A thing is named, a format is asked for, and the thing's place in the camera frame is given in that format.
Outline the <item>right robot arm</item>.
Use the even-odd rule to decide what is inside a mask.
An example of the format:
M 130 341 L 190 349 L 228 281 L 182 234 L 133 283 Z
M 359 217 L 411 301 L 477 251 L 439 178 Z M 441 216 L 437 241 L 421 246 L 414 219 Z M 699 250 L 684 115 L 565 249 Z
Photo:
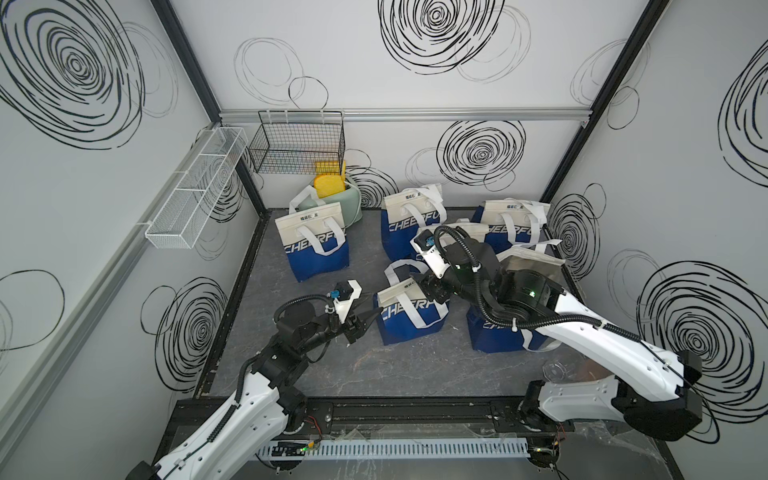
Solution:
M 571 420 L 609 420 L 676 441 L 701 424 L 698 355 L 644 341 L 535 270 L 504 269 L 488 244 L 460 227 L 427 227 L 411 246 L 428 266 L 414 278 L 428 299 L 442 303 L 458 296 L 496 327 L 539 332 L 609 371 L 601 380 L 580 383 L 531 382 L 518 407 L 527 428 L 543 431 Z

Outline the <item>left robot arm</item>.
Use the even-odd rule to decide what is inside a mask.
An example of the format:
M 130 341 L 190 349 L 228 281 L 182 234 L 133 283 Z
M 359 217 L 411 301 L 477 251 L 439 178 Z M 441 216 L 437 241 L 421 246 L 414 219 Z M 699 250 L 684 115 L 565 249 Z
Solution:
M 240 368 L 234 392 L 179 446 L 153 464 L 139 462 L 129 479 L 230 479 L 258 450 L 306 416 L 306 396 L 295 383 L 310 365 L 308 353 L 338 336 L 352 344 L 382 309 L 338 287 L 304 295 L 276 310 L 268 344 Z

